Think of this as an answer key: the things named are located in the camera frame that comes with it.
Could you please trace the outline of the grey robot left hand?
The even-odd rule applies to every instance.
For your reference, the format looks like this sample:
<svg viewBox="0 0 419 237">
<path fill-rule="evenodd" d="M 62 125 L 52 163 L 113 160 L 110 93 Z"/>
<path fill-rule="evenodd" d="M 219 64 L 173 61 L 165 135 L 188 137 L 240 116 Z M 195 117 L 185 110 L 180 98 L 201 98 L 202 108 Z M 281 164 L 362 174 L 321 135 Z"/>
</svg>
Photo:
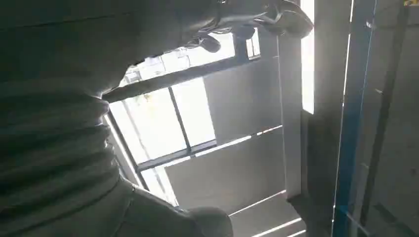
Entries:
<svg viewBox="0 0 419 237">
<path fill-rule="evenodd" d="M 214 207 L 180 209 L 120 174 L 103 94 L 127 69 L 210 33 L 253 25 L 302 39 L 289 0 L 3 0 L 0 3 L 0 234 L 231 237 Z"/>
</svg>

